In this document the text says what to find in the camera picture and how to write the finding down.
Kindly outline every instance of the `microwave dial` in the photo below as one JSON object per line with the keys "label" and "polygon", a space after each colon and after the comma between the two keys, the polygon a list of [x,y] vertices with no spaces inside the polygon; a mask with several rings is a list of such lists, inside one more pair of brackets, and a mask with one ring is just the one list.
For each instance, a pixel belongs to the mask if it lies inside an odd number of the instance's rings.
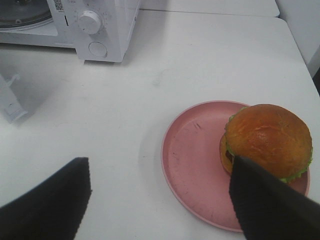
{"label": "microwave dial", "polygon": [[103,27],[100,16],[91,10],[86,10],[78,17],[79,28],[86,34],[93,35]]}

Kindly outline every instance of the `sesame-free bun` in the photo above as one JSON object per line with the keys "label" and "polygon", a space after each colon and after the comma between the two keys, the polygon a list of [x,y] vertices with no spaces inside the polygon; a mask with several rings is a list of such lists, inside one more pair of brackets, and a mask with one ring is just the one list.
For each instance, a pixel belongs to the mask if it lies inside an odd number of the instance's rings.
{"label": "sesame-free bun", "polygon": [[[221,142],[234,155],[261,165],[275,177],[289,178],[306,169],[312,156],[312,139],[307,125],[283,107],[271,104],[249,106],[226,125]],[[229,172],[229,164],[221,161]]]}

